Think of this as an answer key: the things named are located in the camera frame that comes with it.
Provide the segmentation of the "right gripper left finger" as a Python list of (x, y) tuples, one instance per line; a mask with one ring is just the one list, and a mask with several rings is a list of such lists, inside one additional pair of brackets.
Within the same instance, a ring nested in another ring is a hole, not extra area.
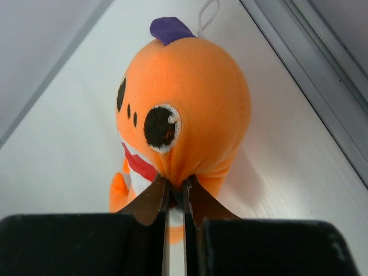
[(155, 180), (117, 213), (1, 221), (2, 275), (168, 275), (170, 187)]

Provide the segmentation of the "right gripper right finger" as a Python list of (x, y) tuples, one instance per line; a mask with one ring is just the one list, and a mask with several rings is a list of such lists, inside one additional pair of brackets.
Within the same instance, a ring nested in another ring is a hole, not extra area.
[(338, 229), (320, 220), (240, 218), (195, 176), (184, 181), (186, 275), (358, 275)]

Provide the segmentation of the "orange shark plush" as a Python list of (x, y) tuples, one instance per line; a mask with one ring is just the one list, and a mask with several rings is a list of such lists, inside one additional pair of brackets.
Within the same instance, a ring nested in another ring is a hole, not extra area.
[(110, 185), (111, 212), (157, 175), (175, 191), (195, 176), (217, 196), (251, 120), (246, 79), (225, 50), (176, 17), (154, 19), (149, 31), (153, 40), (131, 61), (116, 96), (125, 158)]

